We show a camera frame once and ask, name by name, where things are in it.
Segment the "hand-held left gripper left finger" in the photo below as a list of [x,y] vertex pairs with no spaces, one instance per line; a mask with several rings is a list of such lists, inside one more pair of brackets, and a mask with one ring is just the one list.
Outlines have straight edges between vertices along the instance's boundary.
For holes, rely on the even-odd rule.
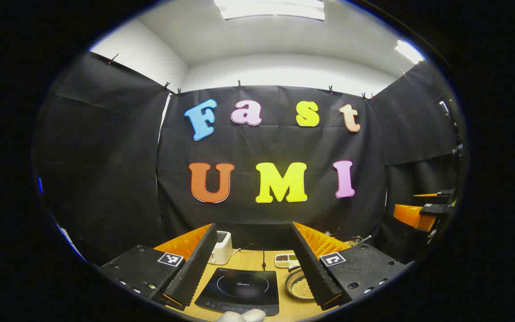
[[137,245],[100,267],[101,273],[147,301],[189,306],[217,242],[208,224],[155,248]]

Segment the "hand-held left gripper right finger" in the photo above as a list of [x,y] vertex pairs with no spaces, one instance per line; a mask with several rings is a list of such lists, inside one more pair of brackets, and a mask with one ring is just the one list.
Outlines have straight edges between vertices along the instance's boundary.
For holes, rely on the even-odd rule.
[[350,246],[297,222],[290,228],[292,249],[322,310],[363,300],[409,269],[368,243]]

